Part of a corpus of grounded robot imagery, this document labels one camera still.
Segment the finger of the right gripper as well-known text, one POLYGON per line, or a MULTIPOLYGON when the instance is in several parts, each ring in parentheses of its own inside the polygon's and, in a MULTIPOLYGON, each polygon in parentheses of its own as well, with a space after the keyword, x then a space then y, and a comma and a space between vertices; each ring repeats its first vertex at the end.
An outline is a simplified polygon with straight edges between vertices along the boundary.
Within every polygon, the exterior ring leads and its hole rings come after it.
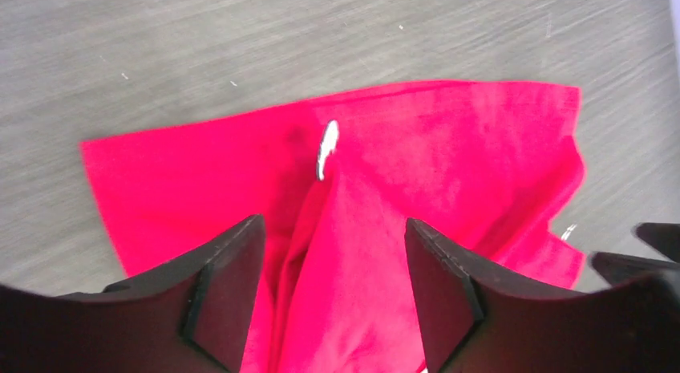
POLYGON ((590 257, 591 267, 611 286, 616 286, 659 270, 679 270, 679 264, 619 253, 596 252, 590 257))
POLYGON ((679 224, 643 222, 635 235, 673 262, 679 262, 679 224))

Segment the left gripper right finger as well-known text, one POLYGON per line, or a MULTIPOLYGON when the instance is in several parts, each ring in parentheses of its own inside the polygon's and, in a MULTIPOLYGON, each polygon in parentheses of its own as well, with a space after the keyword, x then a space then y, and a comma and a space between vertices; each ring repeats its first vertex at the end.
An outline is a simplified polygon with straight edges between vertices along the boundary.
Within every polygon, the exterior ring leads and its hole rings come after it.
POLYGON ((679 270, 585 294, 525 277, 406 223, 430 372, 676 372, 679 270))

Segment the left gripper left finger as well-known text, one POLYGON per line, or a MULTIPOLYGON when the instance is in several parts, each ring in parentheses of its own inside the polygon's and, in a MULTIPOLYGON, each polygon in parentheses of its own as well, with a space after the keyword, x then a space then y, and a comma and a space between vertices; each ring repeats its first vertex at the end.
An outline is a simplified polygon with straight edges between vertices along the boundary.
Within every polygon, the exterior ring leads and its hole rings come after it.
POLYGON ((256 301, 265 222, 252 215, 97 294, 1 288, 4 372, 237 372, 256 301))

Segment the red t-shirt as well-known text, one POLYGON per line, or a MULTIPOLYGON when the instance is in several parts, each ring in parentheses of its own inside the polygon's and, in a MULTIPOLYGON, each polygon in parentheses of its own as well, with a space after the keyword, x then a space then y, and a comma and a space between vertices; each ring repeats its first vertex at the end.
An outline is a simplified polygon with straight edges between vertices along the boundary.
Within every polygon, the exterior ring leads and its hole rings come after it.
POLYGON ((585 174, 580 108, 578 87, 553 83, 393 83, 89 140, 81 153, 129 275, 264 217, 243 371, 418 372, 407 219, 572 288, 585 257, 549 225, 585 174), (319 181, 331 120, 339 139, 319 181))

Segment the round blue button brooch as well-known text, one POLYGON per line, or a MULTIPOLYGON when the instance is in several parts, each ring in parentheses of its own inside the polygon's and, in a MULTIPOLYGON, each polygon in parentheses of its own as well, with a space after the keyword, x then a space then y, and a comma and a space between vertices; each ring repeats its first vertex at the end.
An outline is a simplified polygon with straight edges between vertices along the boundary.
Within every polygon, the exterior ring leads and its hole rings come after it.
POLYGON ((339 124, 337 120, 331 120, 324 128, 321 142, 318 147, 316 177, 319 181, 325 179, 325 166, 330 155, 335 151, 339 139, 339 124))

